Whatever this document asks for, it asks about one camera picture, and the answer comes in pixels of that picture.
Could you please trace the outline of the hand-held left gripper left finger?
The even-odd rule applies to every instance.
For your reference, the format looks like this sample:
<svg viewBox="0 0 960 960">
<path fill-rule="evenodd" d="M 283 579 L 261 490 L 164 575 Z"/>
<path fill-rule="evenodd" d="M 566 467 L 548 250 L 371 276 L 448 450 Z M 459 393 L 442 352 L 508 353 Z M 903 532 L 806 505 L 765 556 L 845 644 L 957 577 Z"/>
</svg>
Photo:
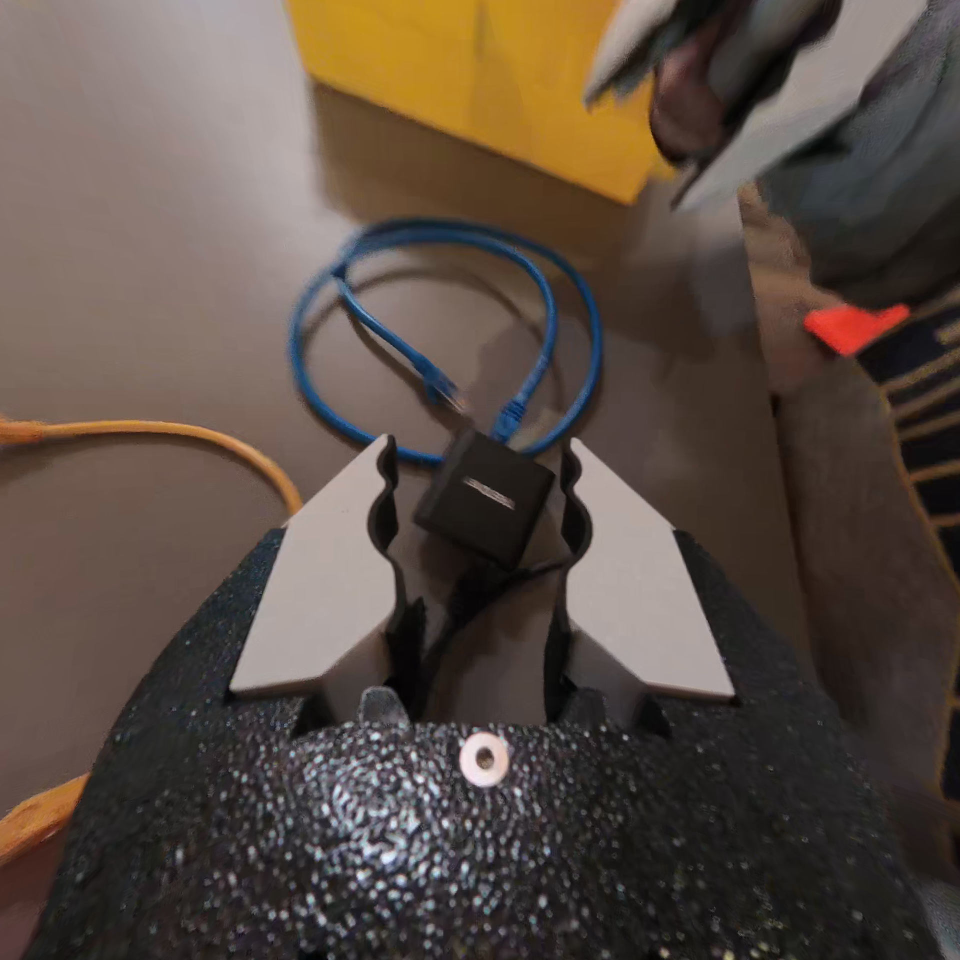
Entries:
<svg viewBox="0 0 960 960">
<path fill-rule="evenodd" d="M 389 555 L 399 530 L 395 438 L 381 435 L 284 527 L 228 692 L 319 698 L 334 722 L 392 672 L 388 635 L 407 610 Z"/>
</svg>

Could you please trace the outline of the person's right hand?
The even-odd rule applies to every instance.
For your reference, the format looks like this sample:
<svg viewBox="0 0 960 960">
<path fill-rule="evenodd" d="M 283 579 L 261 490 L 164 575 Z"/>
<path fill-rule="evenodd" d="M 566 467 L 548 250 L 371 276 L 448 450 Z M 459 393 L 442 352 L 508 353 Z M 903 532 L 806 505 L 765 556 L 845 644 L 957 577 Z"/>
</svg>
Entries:
<svg viewBox="0 0 960 960">
<path fill-rule="evenodd" d="M 725 33 L 719 19 L 710 21 L 654 72 L 649 126 L 657 150 L 672 166 L 705 157 L 727 139 L 724 104 L 708 83 L 714 50 Z"/>
</svg>

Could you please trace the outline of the black ethernet adapter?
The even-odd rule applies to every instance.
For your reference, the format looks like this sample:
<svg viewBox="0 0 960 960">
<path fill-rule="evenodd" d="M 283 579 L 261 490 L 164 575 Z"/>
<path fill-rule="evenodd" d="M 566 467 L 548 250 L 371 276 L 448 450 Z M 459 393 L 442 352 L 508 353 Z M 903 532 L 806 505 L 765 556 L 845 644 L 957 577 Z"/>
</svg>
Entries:
<svg viewBox="0 0 960 960">
<path fill-rule="evenodd" d="M 514 571 L 555 480 L 549 467 L 467 429 L 446 451 L 413 520 L 426 533 Z"/>
</svg>

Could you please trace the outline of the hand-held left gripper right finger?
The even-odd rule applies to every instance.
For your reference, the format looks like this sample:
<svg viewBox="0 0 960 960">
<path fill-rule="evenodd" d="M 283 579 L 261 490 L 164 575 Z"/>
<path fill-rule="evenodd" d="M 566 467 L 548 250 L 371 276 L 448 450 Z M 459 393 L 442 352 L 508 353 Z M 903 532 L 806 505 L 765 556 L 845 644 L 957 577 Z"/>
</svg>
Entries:
<svg viewBox="0 0 960 960">
<path fill-rule="evenodd" d="M 580 711 L 666 726 L 659 698 L 736 706 L 679 530 L 581 439 L 559 480 L 569 557 L 551 617 L 551 721 Z"/>
</svg>

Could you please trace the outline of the small red object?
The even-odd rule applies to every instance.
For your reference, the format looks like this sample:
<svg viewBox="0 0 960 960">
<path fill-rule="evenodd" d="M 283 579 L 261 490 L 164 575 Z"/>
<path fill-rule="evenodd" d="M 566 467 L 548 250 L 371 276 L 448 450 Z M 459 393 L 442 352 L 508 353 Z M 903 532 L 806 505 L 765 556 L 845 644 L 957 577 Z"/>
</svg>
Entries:
<svg viewBox="0 0 960 960">
<path fill-rule="evenodd" d="M 876 311 L 847 304 L 808 312 L 802 328 L 833 354 L 853 357 L 879 342 L 910 317 L 911 311 L 904 304 Z"/>
</svg>

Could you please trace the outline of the person's right forearm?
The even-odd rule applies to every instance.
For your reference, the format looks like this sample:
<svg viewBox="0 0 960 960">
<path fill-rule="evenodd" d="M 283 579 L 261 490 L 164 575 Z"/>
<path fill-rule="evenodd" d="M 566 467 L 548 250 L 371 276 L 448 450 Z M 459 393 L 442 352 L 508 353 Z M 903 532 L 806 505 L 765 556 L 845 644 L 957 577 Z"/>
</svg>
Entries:
<svg viewBox="0 0 960 960">
<path fill-rule="evenodd" d="M 811 282 L 855 306 L 917 306 L 957 286 L 958 2 L 927 2 L 856 108 L 757 187 Z"/>
</svg>

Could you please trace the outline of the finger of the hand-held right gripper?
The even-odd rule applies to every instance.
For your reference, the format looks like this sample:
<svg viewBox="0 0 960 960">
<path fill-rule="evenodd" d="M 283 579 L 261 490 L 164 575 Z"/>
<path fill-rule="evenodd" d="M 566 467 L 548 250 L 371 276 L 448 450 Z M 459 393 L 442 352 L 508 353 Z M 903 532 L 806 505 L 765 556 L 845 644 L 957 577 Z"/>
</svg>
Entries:
<svg viewBox="0 0 960 960">
<path fill-rule="evenodd" d="M 721 1 L 624 1 L 601 38 L 583 90 L 593 106 L 611 95 L 631 98 L 667 54 L 695 34 Z"/>
<path fill-rule="evenodd" d="M 708 84 L 733 106 L 825 2 L 751 2 L 710 62 Z M 677 210 L 725 201 L 848 114 L 868 82 L 912 30 L 923 1 L 839 2 L 826 33 L 801 43 L 778 89 L 757 99 L 723 150 L 690 176 Z"/>
</svg>

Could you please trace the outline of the large yellow plastic bin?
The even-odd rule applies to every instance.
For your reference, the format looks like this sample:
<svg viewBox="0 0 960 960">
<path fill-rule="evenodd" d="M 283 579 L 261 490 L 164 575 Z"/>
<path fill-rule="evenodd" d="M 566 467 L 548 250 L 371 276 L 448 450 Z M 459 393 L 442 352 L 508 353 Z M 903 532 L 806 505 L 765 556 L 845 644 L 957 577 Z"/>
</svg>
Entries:
<svg viewBox="0 0 960 960">
<path fill-rule="evenodd" d="M 289 1 L 322 85 L 629 205 L 672 173 L 649 130 L 650 85 L 588 108 L 613 1 Z"/>
</svg>

